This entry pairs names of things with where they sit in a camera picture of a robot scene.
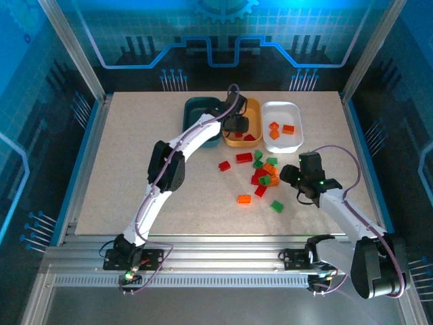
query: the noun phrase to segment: speckled tabletop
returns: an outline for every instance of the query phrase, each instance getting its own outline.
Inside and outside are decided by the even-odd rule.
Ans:
[[[263,198],[254,195],[250,163],[237,165],[235,155],[262,150],[265,157],[278,157],[278,168],[298,165],[298,154],[326,144],[344,146],[355,153],[337,92],[243,91],[260,104],[281,100],[300,109],[304,143],[294,154],[271,154],[263,141],[249,149],[231,148],[223,140],[215,148],[200,148],[187,161],[186,178],[162,207],[151,234],[340,234],[341,229],[315,206],[296,201],[289,184],[269,188]],[[154,144],[182,133],[183,109],[192,97],[225,99],[225,92],[135,92],[115,93],[91,172],[76,227],[80,235],[122,233],[137,212],[147,185],[147,167]],[[338,149],[320,152],[328,178],[344,188],[356,179],[356,166]],[[228,160],[224,173],[218,164]],[[252,204],[237,205],[237,196],[251,194]],[[350,192],[351,199],[375,220],[373,207],[362,179]],[[269,205],[278,200],[285,206],[276,213]]]

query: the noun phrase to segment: white tray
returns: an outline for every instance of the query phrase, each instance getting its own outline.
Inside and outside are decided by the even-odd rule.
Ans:
[[[304,134],[302,133],[302,123],[297,105],[290,102],[267,102],[262,105],[263,139],[266,149],[270,152],[290,154],[302,145]],[[272,122],[279,124],[279,138],[273,140],[269,133],[269,125]],[[292,135],[283,133],[283,125],[295,126]]]

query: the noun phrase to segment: orange tray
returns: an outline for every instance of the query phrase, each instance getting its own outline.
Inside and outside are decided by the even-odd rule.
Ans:
[[[227,137],[228,132],[224,131],[224,141],[228,146],[237,148],[251,148],[257,145],[257,143],[263,137],[262,128],[262,112],[260,109],[260,103],[254,98],[247,98],[247,106],[244,117],[248,117],[250,120],[250,126],[247,133],[244,133],[242,137],[236,137],[234,132],[231,132]],[[244,141],[244,137],[248,134],[252,135],[256,139],[254,141]]]

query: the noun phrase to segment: plastic block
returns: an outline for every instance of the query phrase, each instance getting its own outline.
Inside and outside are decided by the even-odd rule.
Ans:
[[[266,170],[264,170],[263,168],[257,169],[256,172],[254,173],[254,176],[257,176],[257,177],[262,177],[262,176],[266,176],[266,175],[269,175],[269,173]]]
[[[255,169],[260,169],[260,168],[262,168],[262,166],[263,166],[263,162],[261,162],[261,161],[259,161],[259,160],[256,160],[256,161],[254,161],[254,164],[252,164],[252,166],[253,166]]]
[[[267,187],[263,185],[259,185],[257,190],[254,192],[257,196],[263,197],[263,194],[266,192]]]
[[[218,167],[219,167],[220,171],[226,171],[227,169],[230,169],[231,166],[230,166],[229,162],[226,160],[226,161],[223,161],[221,164],[219,164]]]
[[[258,182],[258,176],[253,175],[251,177],[251,184],[252,185],[260,185],[260,183]]]
[[[293,134],[295,132],[295,127],[293,125],[283,125],[283,133]]]
[[[268,185],[271,186],[278,186],[279,185],[279,178],[278,176],[271,176],[271,183]]]
[[[258,182],[259,182],[261,185],[265,185],[265,186],[267,186],[267,185],[269,185],[269,184],[271,183],[271,176],[266,175],[266,176],[259,177],[259,178],[258,178]]]
[[[272,140],[278,139],[279,138],[279,132],[278,132],[278,130],[272,130],[269,133],[269,136],[272,138]]]
[[[281,213],[284,209],[284,206],[282,205],[282,203],[275,200],[271,204],[271,209],[273,209],[274,211],[276,211],[278,213]]]
[[[251,195],[239,195],[237,197],[238,204],[250,204],[251,203]]]
[[[236,161],[238,164],[248,163],[248,162],[252,161],[252,154],[249,152],[246,154],[237,154],[236,155]]]
[[[278,175],[278,169],[276,169],[274,166],[269,164],[268,162],[263,165],[262,169],[267,171],[270,175],[277,176]]]
[[[270,125],[269,125],[269,128],[271,129],[271,130],[276,130],[276,129],[278,129],[279,128],[279,124],[277,123],[277,122],[272,122]]]
[[[273,165],[273,166],[277,166],[278,165],[278,158],[269,157],[268,159],[266,159],[266,162]]]
[[[254,158],[255,158],[256,160],[261,159],[262,157],[263,157],[263,152],[261,152],[260,150],[256,150],[256,151],[254,152]]]
[[[244,141],[254,141],[256,138],[253,137],[252,135],[248,134],[245,138]]]

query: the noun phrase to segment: green led light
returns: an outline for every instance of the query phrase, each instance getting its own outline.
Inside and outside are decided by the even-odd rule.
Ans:
[[[133,272],[127,272],[124,275],[125,280],[132,280],[134,278],[134,273]]]

